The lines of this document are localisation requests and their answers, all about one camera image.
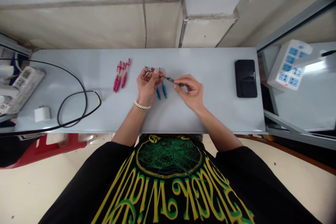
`red pen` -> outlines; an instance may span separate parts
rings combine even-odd
[[[114,80],[113,91],[116,90],[115,86],[117,85],[117,81],[119,79],[120,68],[121,68],[121,61],[119,62],[119,65],[117,66],[117,76],[115,77],[115,80]]]
[[[124,86],[125,86],[126,77],[127,77],[127,69],[128,69],[128,67],[129,67],[129,65],[130,65],[130,62],[131,62],[131,59],[128,58],[128,61],[127,61],[127,63],[126,63],[126,68],[125,68],[125,75],[124,75],[124,77],[123,77],[122,84],[121,84],[121,88],[122,88],[122,89],[123,89]]]
[[[116,87],[115,87],[115,92],[117,93],[118,92],[118,89],[119,89],[119,86],[120,86],[120,81],[121,81],[121,76],[122,76],[122,72],[123,70],[125,69],[125,62],[122,64],[123,66],[121,67],[121,70],[120,70],[120,74],[119,74],[119,79],[117,81],[117,84],[116,84]]]

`black phone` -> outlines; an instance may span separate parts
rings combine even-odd
[[[237,96],[240,98],[256,98],[258,94],[254,60],[239,59],[234,65],[236,70]]]

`hand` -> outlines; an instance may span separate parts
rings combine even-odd
[[[175,90],[182,97],[184,103],[195,113],[204,108],[203,105],[203,84],[199,83],[193,76],[184,75],[174,81],[176,84],[182,83],[187,87],[185,92],[180,86],[174,84]]]
[[[140,105],[149,107],[154,101],[156,88],[163,81],[163,77],[159,76],[159,72],[164,74],[157,68],[155,68],[154,72],[144,68],[137,77],[136,82],[139,90],[137,102]]]

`blue pen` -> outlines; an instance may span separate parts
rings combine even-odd
[[[156,88],[156,93],[157,93],[159,100],[161,100],[160,90],[158,87]]]
[[[166,91],[166,86],[165,86],[165,84],[163,83],[163,81],[162,81],[162,89],[163,89],[163,94],[164,94],[164,97],[167,99],[167,91]]]

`beaded bracelet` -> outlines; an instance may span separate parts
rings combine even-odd
[[[134,103],[133,103],[133,107],[135,107],[135,108],[137,108],[137,109],[140,109],[140,110],[147,111],[147,110],[149,110],[152,106],[151,106],[151,105],[150,105],[149,107],[142,106],[142,105],[140,105],[140,104],[135,100]]]

